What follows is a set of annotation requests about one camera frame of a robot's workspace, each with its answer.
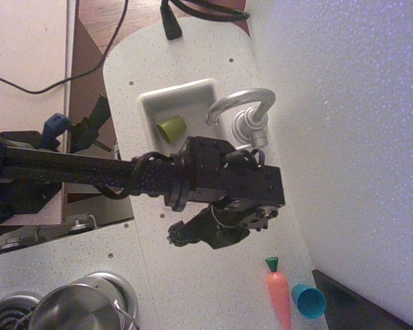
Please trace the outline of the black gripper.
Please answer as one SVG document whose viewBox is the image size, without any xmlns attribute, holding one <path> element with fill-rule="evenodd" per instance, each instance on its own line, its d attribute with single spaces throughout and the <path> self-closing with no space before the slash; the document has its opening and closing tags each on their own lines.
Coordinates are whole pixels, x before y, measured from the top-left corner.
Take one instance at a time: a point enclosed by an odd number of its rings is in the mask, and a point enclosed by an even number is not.
<svg viewBox="0 0 413 330">
<path fill-rule="evenodd" d="M 252 230 L 268 229 L 268 222 L 278 216 L 275 205 L 255 205 L 244 210 L 210 203 L 187 222 L 179 221 L 168 229 L 167 239 L 176 247 L 199 242 L 218 250 L 235 245 Z"/>
</svg>

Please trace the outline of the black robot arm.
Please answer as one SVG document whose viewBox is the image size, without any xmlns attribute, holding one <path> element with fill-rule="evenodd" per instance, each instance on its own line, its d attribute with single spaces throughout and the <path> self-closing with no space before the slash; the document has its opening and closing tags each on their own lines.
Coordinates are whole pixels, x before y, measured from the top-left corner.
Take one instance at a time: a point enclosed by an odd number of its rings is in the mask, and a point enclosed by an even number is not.
<svg viewBox="0 0 413 330">
<path fill-rule="evenodd" d="M 169 242 L 178 247 L 239 243 L 251 230 L 267 229 L 285 204 L 280 169 L 266 165 L 261 150 L 237 150 L 226 140 L 188 137 L 172 155 L 152 151 L 122 161 L 21 148 L 0 138 L 0 225 L 40 212 L 64 183 L 93 186 L 110 199 L 163 197 L 175 212 L 189 202 L 205 204 L 169 228 Z"/>
</svg>

